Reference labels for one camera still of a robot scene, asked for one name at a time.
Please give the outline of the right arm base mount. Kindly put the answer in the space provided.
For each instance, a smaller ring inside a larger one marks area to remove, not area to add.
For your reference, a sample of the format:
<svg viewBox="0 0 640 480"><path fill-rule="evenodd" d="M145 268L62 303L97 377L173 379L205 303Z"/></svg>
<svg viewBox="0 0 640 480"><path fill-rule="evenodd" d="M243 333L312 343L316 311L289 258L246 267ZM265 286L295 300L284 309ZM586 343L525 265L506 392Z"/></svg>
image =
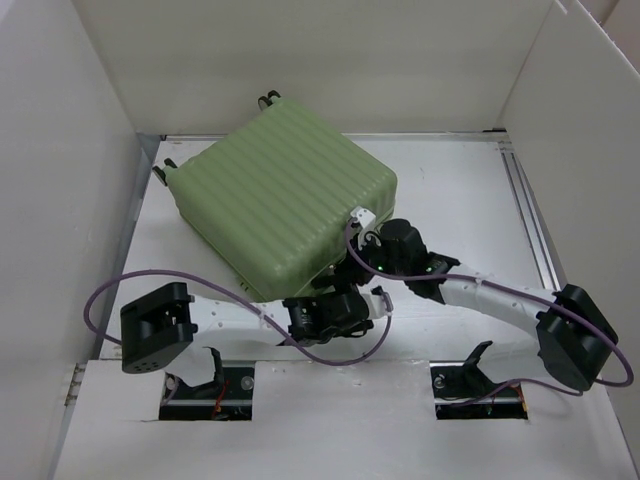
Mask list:
<svg viewBox="0 0 640 480"><path fill-rule="evenodd" d="M488 396L498 383L482 373L478 364L491 345L491 341L480 343L464 360L430 363L437 420L528 419L519 385Z"/></svg>

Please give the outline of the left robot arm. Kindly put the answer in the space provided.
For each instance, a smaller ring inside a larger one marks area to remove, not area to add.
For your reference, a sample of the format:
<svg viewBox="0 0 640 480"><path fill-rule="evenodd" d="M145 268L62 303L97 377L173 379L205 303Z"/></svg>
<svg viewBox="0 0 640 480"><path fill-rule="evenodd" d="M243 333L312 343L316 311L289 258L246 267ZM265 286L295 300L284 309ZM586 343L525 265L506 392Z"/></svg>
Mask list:
<svg viewBox="0 0 640 480"><path fill-rule="evenodd" d="M290 346L316 360L311 347L364 335L384 315L380 295L355 287L251 303L193 295L186 283L171 282L121 308L121 368L131 375L162 371L208 397L222 387L227 346Z"/></svg>

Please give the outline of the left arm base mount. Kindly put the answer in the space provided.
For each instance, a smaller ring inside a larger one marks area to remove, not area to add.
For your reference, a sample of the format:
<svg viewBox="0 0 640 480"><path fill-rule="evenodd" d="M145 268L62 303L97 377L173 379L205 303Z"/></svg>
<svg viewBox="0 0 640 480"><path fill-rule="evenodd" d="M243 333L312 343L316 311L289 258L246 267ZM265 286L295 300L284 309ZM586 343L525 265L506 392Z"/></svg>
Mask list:
<svg viewBox="0 0 640 480"><path fill-rule="evenodd" d="M254 363L223 366L224 384L189 387L166 378L158 417L161 421L250 421L255 385Z"/></svg>

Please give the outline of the green suitcase blue lining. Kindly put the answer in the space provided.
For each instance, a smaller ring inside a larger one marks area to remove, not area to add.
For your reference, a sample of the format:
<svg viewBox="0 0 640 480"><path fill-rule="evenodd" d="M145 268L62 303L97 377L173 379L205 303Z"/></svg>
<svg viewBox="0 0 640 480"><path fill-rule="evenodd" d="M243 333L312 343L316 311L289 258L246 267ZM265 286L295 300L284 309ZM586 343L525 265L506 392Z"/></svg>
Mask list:
<svg viewBox="0 0 640 480"><path fill-rule="evenodd" d="M182 164L154 169L181 217L255 300L306 296L346 255L364 207L393 215L396 173L338 129L272 90L260 113Z"/></svg>

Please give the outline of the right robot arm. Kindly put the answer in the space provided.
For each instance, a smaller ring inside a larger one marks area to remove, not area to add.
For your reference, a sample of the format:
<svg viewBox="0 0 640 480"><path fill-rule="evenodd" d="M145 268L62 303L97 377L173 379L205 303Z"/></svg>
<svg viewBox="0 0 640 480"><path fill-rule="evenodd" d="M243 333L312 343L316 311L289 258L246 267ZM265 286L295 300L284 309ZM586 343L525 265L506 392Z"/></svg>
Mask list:
<svg viewBox="0 0 640 480"><path fill-rule="evenodd" d="M480 342L449 377L463 397L488 397L521 382L579 396L601 383L618 338L580 287L560 291L502 284L459 260L427 249L405 219L379 230L353 212L345 230L345 266L358 279L401 282L419 298L492 317L526 334L519 342Z"/></svg>

